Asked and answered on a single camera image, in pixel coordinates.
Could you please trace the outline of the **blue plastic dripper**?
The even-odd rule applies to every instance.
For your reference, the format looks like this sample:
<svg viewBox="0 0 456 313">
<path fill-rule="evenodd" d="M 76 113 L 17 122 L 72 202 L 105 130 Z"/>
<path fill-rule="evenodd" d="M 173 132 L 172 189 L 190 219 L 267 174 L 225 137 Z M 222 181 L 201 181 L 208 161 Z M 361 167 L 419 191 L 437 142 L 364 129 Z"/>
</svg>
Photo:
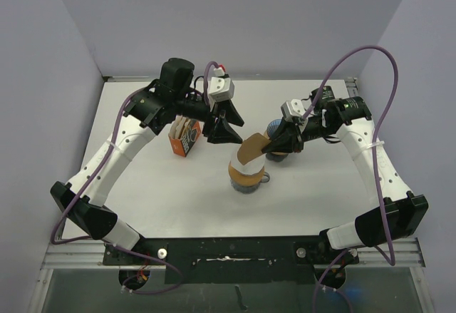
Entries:
<svg viewBox="0 0 456 313">
<path fill-rule="evenodd" d="M 277 130 L 277 128 L 280 126 L 281 124 L 281 119 L 275 119 L 273 121 L 271 121 L 268 126 L 266 127 L 266 130 L 264 132 L 264 135 L 267 137 L 267 138 L 270 138 L 273 136 L 273 134 L 275 133 L 275 131 Z"/>
</svg>

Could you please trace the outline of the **grey plastic dripper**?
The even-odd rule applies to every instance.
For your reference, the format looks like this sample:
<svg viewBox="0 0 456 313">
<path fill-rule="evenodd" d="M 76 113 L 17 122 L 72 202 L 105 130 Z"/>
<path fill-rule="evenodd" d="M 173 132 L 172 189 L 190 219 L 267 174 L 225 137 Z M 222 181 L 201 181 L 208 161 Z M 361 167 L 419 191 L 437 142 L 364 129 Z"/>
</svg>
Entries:
<svg viewBox="0 0 456 313">
<path fill-rule="evenodd" d="M 267 153 L 266 159 L 273 161 L 273 162 L 280 163 L 283 160 L 285 160 L 288 156 L 289 156 L 288 153 Z"/>
</svg>

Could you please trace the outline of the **brown paper coffee filter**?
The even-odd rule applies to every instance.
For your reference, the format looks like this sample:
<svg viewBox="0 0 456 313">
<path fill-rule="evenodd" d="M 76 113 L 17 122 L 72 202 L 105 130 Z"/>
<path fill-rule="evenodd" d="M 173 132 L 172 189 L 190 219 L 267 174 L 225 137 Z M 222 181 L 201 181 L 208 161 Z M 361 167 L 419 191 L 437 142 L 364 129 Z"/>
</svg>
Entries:
<svg viewBox="0 0 456 313">
<path fill-rule="evenodd" d="M 264 154 L 262 151 L 264 147 L 270 144 L 270 140 L 261 133 L 255 133 L 244 140 L 237 151 L 237 160 L 242 164 L 247 163 L 259 158 Z"/>
</svg>

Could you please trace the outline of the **orange coffee filter box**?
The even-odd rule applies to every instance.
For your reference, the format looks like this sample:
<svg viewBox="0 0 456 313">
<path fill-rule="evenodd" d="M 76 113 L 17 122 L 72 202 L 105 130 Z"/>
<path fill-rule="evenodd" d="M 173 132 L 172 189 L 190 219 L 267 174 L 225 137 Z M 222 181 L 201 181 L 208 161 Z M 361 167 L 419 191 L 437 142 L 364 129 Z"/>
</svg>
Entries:
<svg viewBox="0 0 456 313">
<path fill-rule="evenodd" d="M 201 132 L 198 120 L 177 116 L 168 133 L 173 153 L 184 158 L 187 157 Z"/>
</svg>

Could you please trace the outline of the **white paper coffee filter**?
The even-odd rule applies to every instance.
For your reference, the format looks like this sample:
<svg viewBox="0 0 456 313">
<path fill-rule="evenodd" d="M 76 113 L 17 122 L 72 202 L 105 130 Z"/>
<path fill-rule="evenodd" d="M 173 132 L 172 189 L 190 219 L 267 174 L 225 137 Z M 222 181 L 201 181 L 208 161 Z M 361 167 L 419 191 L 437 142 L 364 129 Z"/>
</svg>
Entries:
<svg viewBox="0 0 456 313">
<path fill-rule="evenodd" d="M 258 158 L 255 158 L 245 165 L 241 164 L 239 157 L 237 155 L 238 150 L 235 150 L 232 153 L 232 157 L 230 160 L 231 166 L 241 173 L 242 175 L 256 175 L 257 173 L 260 173 L 260 171 L 264 168 L 265 162 L 266 162 L 266 156 L 261 155 Z"/>
</svg>

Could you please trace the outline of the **grey glass carafe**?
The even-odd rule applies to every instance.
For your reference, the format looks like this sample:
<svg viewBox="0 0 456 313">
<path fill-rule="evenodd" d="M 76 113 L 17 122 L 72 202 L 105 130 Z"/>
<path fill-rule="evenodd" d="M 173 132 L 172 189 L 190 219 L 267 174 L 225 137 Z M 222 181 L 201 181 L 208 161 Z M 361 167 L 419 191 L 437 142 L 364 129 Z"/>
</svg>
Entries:
<svg viewBox="0 0 456 313">
<path fill-rule="evenodd" d="M 268 172 L 265 172 L 261 178 L 261 180 L 254 184 L 254 185 L 241 185 L 234 180 L 230 180 L 231 186 L 239 193 L 242 194 L 251 194 L 254 193 L 261 184 L 263 183 L 268 183 L 270 181 L 270 174 Z"/>
</svg>

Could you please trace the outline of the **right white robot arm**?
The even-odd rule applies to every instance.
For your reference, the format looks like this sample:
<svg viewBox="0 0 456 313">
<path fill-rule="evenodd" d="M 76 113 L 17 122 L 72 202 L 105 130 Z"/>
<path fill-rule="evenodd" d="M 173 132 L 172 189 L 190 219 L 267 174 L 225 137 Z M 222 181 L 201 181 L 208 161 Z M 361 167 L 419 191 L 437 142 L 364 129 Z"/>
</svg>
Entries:
<svg viewBox="0 0 456 313">
<path fill-rule="evenodd" d="M 317 244 L 318 256 L 334 262 L 343 249 L 376 247 L 413 235 L 428 211 L 428 201 L 399 176 L 366 102 L 360 96 L 336 98 L 330 86 L 313 90 L 311 98 L 316 103 L 308 118 L 301 100 L 282 104 L 281 122 L 263 152 L 299 153 L 306 142 L 335 135 L 354 162 L 372 207 L 353 222 L 321 231 L 325 240 Z"/>
</svg>

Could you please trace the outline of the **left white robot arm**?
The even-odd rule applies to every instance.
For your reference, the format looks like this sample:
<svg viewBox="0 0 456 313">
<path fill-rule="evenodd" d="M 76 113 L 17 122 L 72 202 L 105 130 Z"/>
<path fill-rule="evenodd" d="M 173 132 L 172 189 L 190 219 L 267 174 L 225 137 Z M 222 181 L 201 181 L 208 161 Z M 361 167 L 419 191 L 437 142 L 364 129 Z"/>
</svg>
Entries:
<svg viewBox="0 0 456 313">
<path fill-rule="evenodd" d="M 244 121 L 232 103 L 234 84 L 225 67 L 215 61 L 207 64 L 202 93 L 191 87 L 194 70 L 194 64 L 182 58 L 166 61 L 159 78 L 124 100 L 113 132 L 97 153 L 71 179 L 51 188 L 63 217 L 85 232 L 84 239 L 119 247 L 130 264 L 145 255 L 141 235 L 105 202 L 134 157 L 178 116 L 202 122 L 209 143 L 242 143 L 233 127 L 242 127 Z"/>
</svg>

